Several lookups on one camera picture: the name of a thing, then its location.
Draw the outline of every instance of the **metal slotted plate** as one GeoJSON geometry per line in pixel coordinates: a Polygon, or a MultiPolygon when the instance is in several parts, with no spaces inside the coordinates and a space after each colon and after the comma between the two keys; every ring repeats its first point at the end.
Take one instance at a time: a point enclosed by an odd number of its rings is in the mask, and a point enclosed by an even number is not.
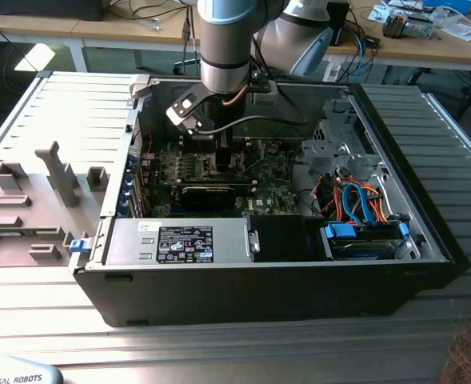
{"type": "Polygon", "coordinates": [[[466,254],[471,254],[471,141],[411,86],[363,85],[466,254]]]}
{"type": "MultiPolygon", "coordinates": [[[[103,191],[90,191],[86,181],[92,166],[103,167],[111,174],[114,163],[123,153],[122,136],[130,107],[131,75],[53,73],[37,78],[31,85],[15,118],[6,120],[8,128],[0,136],[0,165],[20,163],[29,176],[19,180],[20,194],[32,203],[23,207],[2,207],[0,216],[16,216],[22,227],[61,227],[73,238],[85,231],[94,234],[98,226],[103,191]],[[45,163],[36,149],[59,144],[58,156],[71,164],[77,175],[74,193],[79,203],[66,209],[47,179],[45,163]]],[[[0,195],[6,194],[0,189],[0,195]]],[[[30,256],[33,244],[41,239],[34,236],[0,240],[0,266],[65,265],[69,252],[62,240],[55,241],[60,259],[35,261],[30,256]]]]}

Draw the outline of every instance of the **warning label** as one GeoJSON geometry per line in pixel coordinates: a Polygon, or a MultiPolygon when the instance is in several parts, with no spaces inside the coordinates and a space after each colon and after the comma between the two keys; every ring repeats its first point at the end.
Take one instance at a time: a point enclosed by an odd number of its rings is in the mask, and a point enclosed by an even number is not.
{"type": "Polygon", "coordinates": [[[162,226],[158,231],[157,262],[213,262],[211,226],[162,226]]]}

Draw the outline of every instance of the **desk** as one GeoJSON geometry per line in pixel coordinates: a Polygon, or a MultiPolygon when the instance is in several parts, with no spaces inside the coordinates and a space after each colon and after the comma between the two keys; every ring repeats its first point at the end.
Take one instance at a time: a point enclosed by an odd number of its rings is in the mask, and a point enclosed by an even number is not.
{"type": "MultiPolygon", "coordinates": [[[[150,0],[133,0],[133,8],[148,5],[150,0]]],[[[354,13],[358,23],[371,34],[381,39],[381,46],[374,59],[376,64],[392,66],[415,66],[471,70],[471,42],[464,42],[437,30],[430,40],[419,38],[390,39],[382,35],[382,25],[366,19],[376,0],[353,0],[354,13]]],[[[141,15],[157,14],[176,7],[170,2],[141,12],[141,15]]],[[[122,4],[119,13],[129,15],[128,6],[122,4]]],[[[0,16],[0,29],[12,42],[42,42],[68,46],[76,70],[87,71],[86,47],[121,48],[130,50],[182,50],[182,24],[184,11],[163,15],[161,30],[152,30],[132,20],[107,14],[101,22],[78,21],[77,19],[36,18],[28,16],[0,16]]],[[[199,34],[199,17],[196,17],[199,34]]],[[[356,54],[356,47],[348,35],[340,46],[328,49],[325,60],[329,61],[325,73],[326,81],[334,81],[340,65],[356,54]]]]}
{"type": "MultiPolygon", "coordinates": [[[[375,0],[353,0],[352,3],[353,12],[356,14],[360,26],[368,35],[381,39],[381,45],[374,59],[376,64],[471,70],[471,42],[465,42],[441,30],[436,30],[431,39],[386,38],[382,34],[382,24],[367,19],[373,6],[378,2],[375,0]]],[[[352,39],[348,36],[344,38],[340,46],[328,49],[329,69],[332,72],[336,72],[334,70],[336,66],[350,61],[356,54],[357,49],[352,43],[352,39]]]]}

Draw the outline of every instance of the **table leg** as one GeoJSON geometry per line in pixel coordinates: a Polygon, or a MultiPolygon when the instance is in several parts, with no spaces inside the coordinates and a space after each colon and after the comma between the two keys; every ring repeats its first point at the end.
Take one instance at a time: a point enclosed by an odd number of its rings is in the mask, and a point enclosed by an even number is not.
{"type": "Polygon", "coordinates": [[[325,69],[324,82],[336,82],[338,79],[338,74],[341,70],[341,65],[346,62],[346,55],[330,55],[328,58],[328,67],[325,69]]]}
{"type": "Polygon", "coordinates": [[[134,59],[136,61],[136,68],[138,68],[139,70],[145,66],[142,63],[142,52],[140,50],[134,51],[134,59]]]}
{"type": "Polygon", "coordinates": [[[88,56],[82,40],[71,39],[68,41],[68,47],[74,59],[75,70],[77,72],[89,72],[88,56]]]}

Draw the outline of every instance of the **electronic device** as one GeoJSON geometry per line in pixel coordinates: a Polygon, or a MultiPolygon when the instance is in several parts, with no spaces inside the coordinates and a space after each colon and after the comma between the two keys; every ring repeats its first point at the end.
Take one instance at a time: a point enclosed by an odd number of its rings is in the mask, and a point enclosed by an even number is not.
{"type": "MultiPolygon", "coordinates": [[[[311,123],[235,127],[237,151],[220,169],[215,145],[176,130],[162,110],[194,83],[142,81],[128,130],[149,128],[151,152],[119,163],[95,239],[70,247],[70,271],[108,324],[387,315],[469,267],[440,214],[446,196],[430,192],[423,164],[406,156],[416,152],[398,144],[411,130],[453,132],[425,113],[419,90],[281,84],[311,123]],[[419,108],[430,128],[389,118],[405,94],[412,121],[419,108]]],[[[246,108],[269,107],[247,98],[246,108]]]]}
{"type": "Polygon", "coordinates": [[[382,33],[387,38],[431,38],[434,33],[433,21],[421,14],[407,14],[400,10],[391,10],[382,26],[382,33]]]}
{"type": "Polygon", "coordinates": [[[0,0],[0,14],[27,14],[100,21],[110,0],[0,0]]]}
{"type": "Polygon", "coordinates": [[[471,177],[471,142],[417,88],[276,82],[269,65],[306,74],[333,33],[325,2],[287,3],[200,0],[199,81],[139,75],[68,94],[104,109],[62,119],[84,140],[96,137],[84,125],[112,127],[116,150],[100,159],[74,140],[73,170],[57,141],[24,165],[6,154],[0,258],[68,253],[111,326],[387,315],[464,273],[471,194],[433,178],[471,177]]]}
{"type": "Polygon", "coordinates": [[[333,30],[331,46],[340,44],[341,32],[349,13],[350,4],[348,0],[329,0],[327,11],[329,14],[329,28],[333,30]]]}

